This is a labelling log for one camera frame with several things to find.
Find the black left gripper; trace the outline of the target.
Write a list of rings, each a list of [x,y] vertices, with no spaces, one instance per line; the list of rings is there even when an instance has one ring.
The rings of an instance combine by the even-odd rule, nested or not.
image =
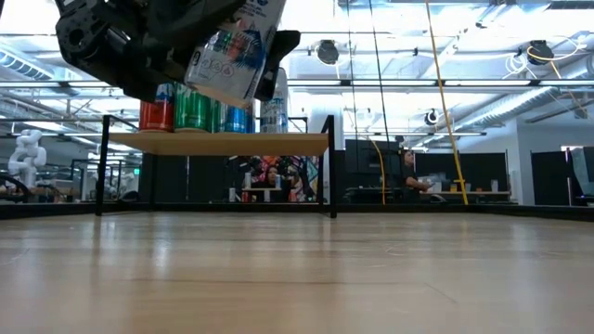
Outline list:
[[[147,102],[162,84],[182,83],[197,43],[210,38],[246,0],[124,0],[131,7],[134,36],[118,60],[115,82],[123,92]],[[268,52],[254,98],[269,101],[281,60],[301,42],[301,33],[278,31]]]

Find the wooden shelf with black legs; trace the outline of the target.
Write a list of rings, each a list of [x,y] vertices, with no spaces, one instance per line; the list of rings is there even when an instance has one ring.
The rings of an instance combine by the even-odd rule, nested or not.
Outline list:
[[[318,157],[316,192],[319,211],[335,219],[338,204],[335,198],[335,117],[329,115],[319,134],[238,134],[238,133],[110,133],[113,121],[127,123],[113,115],[101,119],[102,133],[99,158],[99,185],[95,215],[103,213],[104,180],[109,142],[138,149],[151,156],[151,186],[148,202],[150,211],[162,208],[156,201],[156,181],[160,156],[307,156]]]

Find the silver ventilation duct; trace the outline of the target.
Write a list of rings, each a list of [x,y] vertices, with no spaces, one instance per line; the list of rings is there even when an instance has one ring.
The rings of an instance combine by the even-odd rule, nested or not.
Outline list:
[[[594,93],[594,86],[545,86],[507,95],[480,107],[460,122],[456,121],[454,131],[465,132],[471,128],[486,128],[503,123],[525,112],[556,102],[570,93]]]
[[[0,69],[6,69],[11,73],[22,76],[24,80],[34,82],[57,82],[54,85],[46,85],[58,94],[66,96],[78,96],[80,91],[70,86],[70,81],[76,78],[74,72],[58,67],[56,69],[47,69],[41,63],[34,59],[24,57],[21,53],[9,48],[6,45],[0,45]]]

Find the long ceiling light bar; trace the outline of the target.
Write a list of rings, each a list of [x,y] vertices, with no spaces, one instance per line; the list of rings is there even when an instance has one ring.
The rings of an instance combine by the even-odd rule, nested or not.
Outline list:
[[[594,86],[594,79],[532,79],[532,80],[441,80],[443,87],[586,87]],[[296,80],[289,79],[289,87],[437,87],[438,80]],[[5,81],[0,88],[111,88],[100,81]]]

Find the black office partition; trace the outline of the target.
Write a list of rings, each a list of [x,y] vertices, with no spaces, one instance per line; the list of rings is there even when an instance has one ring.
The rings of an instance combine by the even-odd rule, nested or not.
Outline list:
[[[460,153],[458,155],[463,179],[471,189],[490,191],[497,180],[499,191],[508,191],[508,165],[505,153]],[[438,175],[445,180],[458,179],[458,170],[451,153],[422,153],[415,157],[418,176]]]
[[[401,202],[402,167],[396,143],[347,139],[344,199],[350,204]]]
[[[535,205],[569,206],[568,166],[561,151],[532,152]]]

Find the wooden desk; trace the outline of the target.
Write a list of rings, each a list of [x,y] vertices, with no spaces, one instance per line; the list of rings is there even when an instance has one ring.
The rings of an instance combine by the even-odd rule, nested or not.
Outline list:
[[[428,192],[421,192],[421,195],[453,195],[453,196],[462,196],[464,194],[466,194],[467,196],[510,196],[511,192],[510,191],[469,191],[469,192],[462,192],[462,191],[456,191],[456,192],[451,192],[451,191],[441,191],[441,192],[436,192],[436,191],[432,191],[431,189],[429,189]]]

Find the red Fanta can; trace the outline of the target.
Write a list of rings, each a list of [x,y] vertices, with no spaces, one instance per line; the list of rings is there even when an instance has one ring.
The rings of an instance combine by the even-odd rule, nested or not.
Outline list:
[[[140,132],[172,132],[174,130],[174,85],[161,84],[153,102],[140,102]]]

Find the white blue Celsius can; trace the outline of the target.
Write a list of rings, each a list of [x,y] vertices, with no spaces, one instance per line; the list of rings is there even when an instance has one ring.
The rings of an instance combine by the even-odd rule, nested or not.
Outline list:
[[[278,69],[274,95],[262,102],[260,107],[260,132],[265,134],[286,134],[288,132],[289,89],[287,73]]]

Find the black can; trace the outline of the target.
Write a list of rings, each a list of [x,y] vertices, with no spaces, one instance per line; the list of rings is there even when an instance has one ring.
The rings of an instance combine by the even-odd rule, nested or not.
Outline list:
[[[203,96],[244,108],[265,70],[287,0],[246,0],[195,48],[185,84]]]

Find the colourful wall mural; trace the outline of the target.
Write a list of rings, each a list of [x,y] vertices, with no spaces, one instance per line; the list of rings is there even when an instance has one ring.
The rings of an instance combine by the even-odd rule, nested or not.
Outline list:
[[[233,156],[226,159],[226,186],[242,202],[305,203],[316,200],[316,158],[306,156]],[[265,188],[269,166],[278,169],[279,188]]]

